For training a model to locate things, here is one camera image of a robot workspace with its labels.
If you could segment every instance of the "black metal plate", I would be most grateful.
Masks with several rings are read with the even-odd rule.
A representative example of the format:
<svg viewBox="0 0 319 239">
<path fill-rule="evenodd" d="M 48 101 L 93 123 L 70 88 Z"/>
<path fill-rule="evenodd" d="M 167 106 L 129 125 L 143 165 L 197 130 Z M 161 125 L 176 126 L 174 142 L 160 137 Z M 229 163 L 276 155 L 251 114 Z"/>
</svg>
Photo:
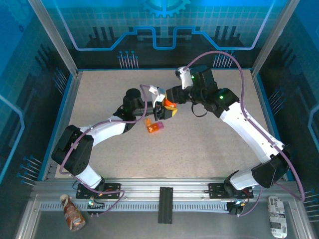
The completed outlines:
<svg viewBox="0 0 319 239">
<path fill-rule="evenodd" d="M 158 223 L 173 223 L 173 188 L 160 187 L 159 189 Z"/>
<path fill-rule="evenodd" d="M 88 205 L 87 210 L 89 211 L 90 209 L 105 209 L 105 204 L 94 204 L 93 206 Z"/>
<path fill-rule="evenodd" d="M 252 188 L 251 187 L 245 188 L 247 192 L 249 192 L 248 191 L 249 189 L 252 189 Z M 247 198 L 247 195 L 242 191 L 238 193 L 237 195 L 230 197 L 229 194 L 226 192 L 223 183 L 209 183 L 208 191 L 206 192 L 209 193 L 210 199 L 228 199 L 228 198 L 246 199 Z M 254 198 L 253 191 L 251 191 L 251 193 L 249 194 L 249 198 Z"/>
<path fill-rule="evenodd" d="M 104 185 L 103 191 L 117 191 L 121 189 L 120 183 L 106 183 Z M 75 198 L 77 199 L 90 199 L 90 197 L 96 197 L 97 194 L 91 192 L 86 187 L 84 187 L 81 183 L 78 185 L 78 189 L 76 192 Z M 119 199 L 120 193 L 114 193 L 114 194 L 104 194 L 101 197 L 98 197 L 98 199 Z"/>
</svg>

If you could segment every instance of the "gear logo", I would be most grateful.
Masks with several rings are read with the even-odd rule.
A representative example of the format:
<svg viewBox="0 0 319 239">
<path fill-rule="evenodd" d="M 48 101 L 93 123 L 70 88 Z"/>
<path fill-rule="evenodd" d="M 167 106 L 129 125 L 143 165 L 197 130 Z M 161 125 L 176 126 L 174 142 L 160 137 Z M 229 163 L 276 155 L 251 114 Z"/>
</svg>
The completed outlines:
<svg viewBox="0 0 319 239">
<path fill-rule="evenodd" d="M 155 16 L 173 17 L 174 13 L 179 14 L 180 10 L 185 10 L 186 4 L 190 4 L 190 0 L 141 0 L 144 10 L 148 10 L 150 14 Z"/>
</svg>

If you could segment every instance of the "orange block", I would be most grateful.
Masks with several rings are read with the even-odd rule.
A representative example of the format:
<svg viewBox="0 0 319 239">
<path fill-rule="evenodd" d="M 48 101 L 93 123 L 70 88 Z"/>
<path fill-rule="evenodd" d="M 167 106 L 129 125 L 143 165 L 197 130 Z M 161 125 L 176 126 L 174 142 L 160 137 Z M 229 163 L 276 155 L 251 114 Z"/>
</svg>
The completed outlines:
<svg viewBox="0 0 319 239">
<path fill-rule="evenodd" d="M 145 119 L 145 124 L 146 124 L 146 126 L 150 126 L 152 124 L 151 119 L 150 118 L 146 118 Z"/>
<path fill-rule="evenodd" d="M 164 99 L 164 106 L 176 108 L 176 104 L 170 102 L 166 97 L 165 97 L 165 99 Z"/>
<path fill-rule="evenodd" d="M 147 128 L 149 133 L 154 133 L 160 129 L 157 123 L 153 123 L 150 126 L 147 126 Z"/>
</svg>

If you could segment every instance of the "black mounting bracket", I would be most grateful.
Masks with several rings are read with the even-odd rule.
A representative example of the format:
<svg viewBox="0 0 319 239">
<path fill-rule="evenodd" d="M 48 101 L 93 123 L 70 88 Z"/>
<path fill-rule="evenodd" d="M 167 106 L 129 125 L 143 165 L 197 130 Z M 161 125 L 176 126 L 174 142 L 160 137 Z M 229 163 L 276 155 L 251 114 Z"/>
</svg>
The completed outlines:
<svg viewBox="0 0 319 239">
<path fill-rule="evenodd" d="M 101 191 L 118 191 L 121 189 L 120 183 L 105 183 L 104 189 Z M 88 190 L 81 183 L 78 185 L 78 189 L 76 191 L 76 199 L 90 199 L 91 197 L 97 197 L 98 194 Z M 119 199 L 120 192 L 113 194 L 103 194 L 98 199 Z"/>
<path fill-rule="evenodd" d="M 87 206 L 87 213 L 91 216 L 93 215 L 99 215 L 101 213 L 103 213 L 105 211 L 105 204 L 95 204 L 93 206 L 88 205 Z"/>
<path fill-rule="evenodd" d="M 173 223 L 173 188 L 159 189 L 159 224 Z"/>
<path fill-rule="evenodd" d="M 249 198 L 254 198 L 254 193 L 251 187 L 245 188 L 245 191 L 249 193 Z M 205 193 L 209 193 L 210 199 L 247 199 L 248 196 L 244 191 L 237 191 L 233 196 L 229 195 L 225 190 L 224 183 L 209 183 L 208 190 Z"/>
</svg>

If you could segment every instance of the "black cable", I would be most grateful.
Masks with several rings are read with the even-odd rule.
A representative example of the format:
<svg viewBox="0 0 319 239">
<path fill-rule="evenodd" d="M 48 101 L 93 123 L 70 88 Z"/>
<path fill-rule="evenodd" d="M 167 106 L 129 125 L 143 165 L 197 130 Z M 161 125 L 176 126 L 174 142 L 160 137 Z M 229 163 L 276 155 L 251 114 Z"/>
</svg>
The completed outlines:
<svg viewBox="0 0 319 239">
<path fill-rule="evenodd" d="M 118 111 L 123 105 L 121 105 L 120 107 L 118 107 L 118 109 L 116 111 Z"/>
<path fill-rule="evenodd" d="M 77 190 L 77 189 L 74 187 L 74 185 L 75 185 L 76 182 L 77 182 L 77 180 L 75 180 L 74 183 L 72 184 L 72 188 L 73 188 L 74 190 Z"/>
<path fill-rule="evenodd" d="M 97 202 L 97 201 L 96 201 L 96 198 L 94 198 L 94 203 L 95 203 L 95 204 L 98 204 L 98 205 L 105 205 L 104 203 L 99 203 L 99 202 Z"/>
<path fill-rule="evenodd" d="M 205 115 L 207 115 L 207 112 L 208 112 L 208 111 L 206 111 L 206 113 L 203 114 L 203 115 L 201 115 L 201 116 L 196 115 L 196 114 L 194 113 L 194 105 L 195 105 L 194 103 L 191 104 L 191 111 L 192 111 L 192 113 L 193 113 L 196 117 L 200 118 L 200 117 L 204 117 Z"/>
</svg>

